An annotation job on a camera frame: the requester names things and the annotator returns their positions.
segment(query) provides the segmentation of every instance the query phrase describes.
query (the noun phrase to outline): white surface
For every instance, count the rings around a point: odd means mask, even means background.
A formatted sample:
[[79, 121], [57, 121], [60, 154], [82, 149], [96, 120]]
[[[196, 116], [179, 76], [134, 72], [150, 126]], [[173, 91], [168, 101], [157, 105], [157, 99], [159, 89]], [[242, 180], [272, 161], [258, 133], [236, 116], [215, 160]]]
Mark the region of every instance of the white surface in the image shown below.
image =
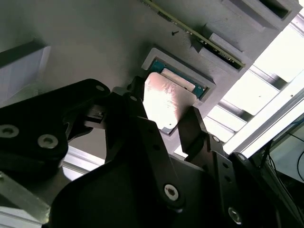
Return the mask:
[[234, 132], [232, 130], [226, 128], [225, 126], [207, 116], [203, 120], [207, 131], [218, 137], [224, 143], [234, 135]]
[[187, 158], [188, 154], [184, 153], [181, 149], [181, 145], [174, 151], [175, 154], [178, 154], [179, 156], [182, 156], [183, 158]]
[[232, 153], [246, 138], [248, 138], [257, 128], [275, 114], [294, 95], [302, 90], [304, 86], [304, 71], [290, 82], [268, 105], [266, 105], [251, 121], [249, 121], [233, 138], [225, 145], [224, 151]]
[[178, 76], [177, 74], [173, 73], [172, 71], [164, 68], [161, 72], [161, 75], [165, 76], [166, 78], [170, 79], [171, 81], [175, 82], [176, 84], [180, 85], [181, 87], [186, 88], [190, 92], [195, 89], [195, 85], [188, 82], [186, 79]]
[[225, 125], [233, 131], [239, 131], [246, 124], [244, 120], [233, 115], [222, 107], [219, 107], [218, 105], [208, 113], [208, 117]]
[[145, 81], [143, 105], [159, 129], [174, 128], [196, 96], [166, 77], [151, 73]]
[[252, 115], [256, 115], [278, 92], [263, 79], [247, 71], [223, 99]]
[[275, 73], [287, 82], [304, 69], [304, 38], [287, 26], [254, 65], [267, 73]]

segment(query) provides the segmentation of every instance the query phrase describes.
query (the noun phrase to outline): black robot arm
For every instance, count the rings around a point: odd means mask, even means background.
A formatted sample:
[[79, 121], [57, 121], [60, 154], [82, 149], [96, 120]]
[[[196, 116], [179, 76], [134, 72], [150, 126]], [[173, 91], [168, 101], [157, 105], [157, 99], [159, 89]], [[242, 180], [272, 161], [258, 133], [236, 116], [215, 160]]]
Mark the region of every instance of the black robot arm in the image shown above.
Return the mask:
[[142, 100], [142, 89], [111, 93], [88, 79], [0, 109], [0, 170], [12, 176], [52, 177], [69, 141], [105, 129], [105, 165], [57, 195], [44, 227], [302, 227], [246, 157], [224, 153], [198, 109], [178, 123], [181, 161]]

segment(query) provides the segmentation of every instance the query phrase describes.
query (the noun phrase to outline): small screw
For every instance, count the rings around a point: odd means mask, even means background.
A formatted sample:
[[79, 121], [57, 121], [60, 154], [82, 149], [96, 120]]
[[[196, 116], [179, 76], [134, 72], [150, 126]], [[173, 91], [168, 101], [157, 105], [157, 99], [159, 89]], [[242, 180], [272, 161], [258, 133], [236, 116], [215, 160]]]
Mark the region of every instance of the small screw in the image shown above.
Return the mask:
[[10, 124], [0, 125], [0, 138], [13, 138], [19, 134], [19, 129]]
[[171, 34], [174, 36], [176, 33], [179, 33], [179, 31], [172, 32]]
[[99, 86], [97, 85], [97, 86], [96, 86], [96, 89], [98, 89], [98, 90], [100, 90], [100, 91], [104, 91], [104, 90], [105, 90], [105, 89], [104, 89], [102, 86], [100, 86], [100, 85], [99, 85]]
[[174, 187], [173, 185], [166, 184], [164, 190], [166, 196], [172, 201], [176, 201], [179, 198], [179, 192], [177, 191], [176, 187]]
[[38, 145], [41, 148], [54, 149], [58, 145], [58, 139], [51, 134], [44, 134], [38, 138]]
[[137, 101], [136, 97], [135, 96], [130, 96], [130, 98], [134, 101]]
[[219, 138], [218, 138], [218, 137], [216, 137], [216, 136], [212, 136], [212, 138], [213, 138], [213, 140], [214, 140], [214, 141], [216, 141], [217, 143], [219, 143], [219, 142], [220, 142], [220, 140], [219, 140]]
[[242, 219], [234, 208], [228, 208], [228, 214], [236, 224], [242, 225]]

